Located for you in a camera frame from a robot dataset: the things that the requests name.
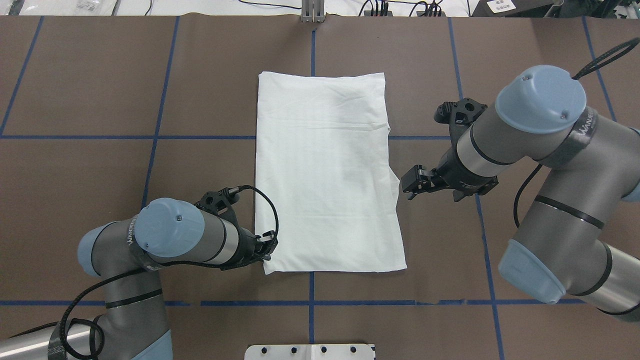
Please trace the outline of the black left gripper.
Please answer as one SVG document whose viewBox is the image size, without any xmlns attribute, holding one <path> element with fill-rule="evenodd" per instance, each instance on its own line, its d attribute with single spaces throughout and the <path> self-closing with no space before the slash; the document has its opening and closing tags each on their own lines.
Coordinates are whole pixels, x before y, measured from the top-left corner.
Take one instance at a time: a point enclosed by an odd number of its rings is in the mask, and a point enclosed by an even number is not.
<svg viewBox="0 0 640 360">
<path fill-rule="evenodd" d="M 237 249 L 240 259 L 235 263 L 235 267 L 242 268 L 256 262 L 270 261 L 274 252 L 273 240 L 277 240 L 277 235 L 276 230 L 257 235 L 246 228 L 240 228 Z"/>
</svg>

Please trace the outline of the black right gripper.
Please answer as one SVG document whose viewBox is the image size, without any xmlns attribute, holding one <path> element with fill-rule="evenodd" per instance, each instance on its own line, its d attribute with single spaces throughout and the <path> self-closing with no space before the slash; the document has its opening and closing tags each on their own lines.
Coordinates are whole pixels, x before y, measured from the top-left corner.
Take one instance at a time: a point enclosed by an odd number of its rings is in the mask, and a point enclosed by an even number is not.
<svg viewBox="0 0 640 360">
<path fill-rule="evenodd" d="M 468 170 L 453 148 L 442 155 L 438 166 L 432 170 L 426 170 L 422 165 L 412 166 L 402 176 L 402 183 L 417 183 L 402 189 L 409 201 L 419 194 L 451 189 L 454 202 L 475 194 L 485 195 L 499 184 L 496 176 L 483 177 Z"/>
</svg>

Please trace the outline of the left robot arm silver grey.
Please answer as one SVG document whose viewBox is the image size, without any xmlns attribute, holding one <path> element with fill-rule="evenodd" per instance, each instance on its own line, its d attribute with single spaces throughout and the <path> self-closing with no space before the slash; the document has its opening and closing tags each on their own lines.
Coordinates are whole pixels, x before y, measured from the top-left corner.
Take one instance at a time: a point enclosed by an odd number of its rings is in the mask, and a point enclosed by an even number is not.
<svg viewBox="0 0 640 360">
<path fill-rule="evenodd" d="M 172 333 L 160 270 L 176 265 L 220 269 L 268 261 L 278 229 L 238 224 L 236 189 L 189 203 L 158 198 L 130 219 L 86 233 L 83 270 L 100 282 L 81 292 L 59 321 L 1 342 L 3 360 L 171 360 Z"/>
</svg>

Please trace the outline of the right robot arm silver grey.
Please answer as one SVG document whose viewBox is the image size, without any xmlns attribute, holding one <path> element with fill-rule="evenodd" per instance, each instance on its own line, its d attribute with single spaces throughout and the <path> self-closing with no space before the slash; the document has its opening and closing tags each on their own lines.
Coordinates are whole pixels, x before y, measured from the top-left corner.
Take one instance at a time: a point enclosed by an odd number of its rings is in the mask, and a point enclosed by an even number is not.
<svg viewBox="0 0 640 360">
<path fill-rule="evenodd" d="M 623 322 L 639 323 L 639 259 L 601 241 L 620 202 L 639 200 L 639 131 L 600 116 L 583 85 L 550 64 L 524 70 L 493 104 L 441 104 L 450 148 L 439 164 L 401 180 L 409 199 L 451 190 L 455 201 L 485 195 L 523 158 L 550 172 L 498 265 L 512 286 L 546 304 L 578 297 Z"/>
</svg>

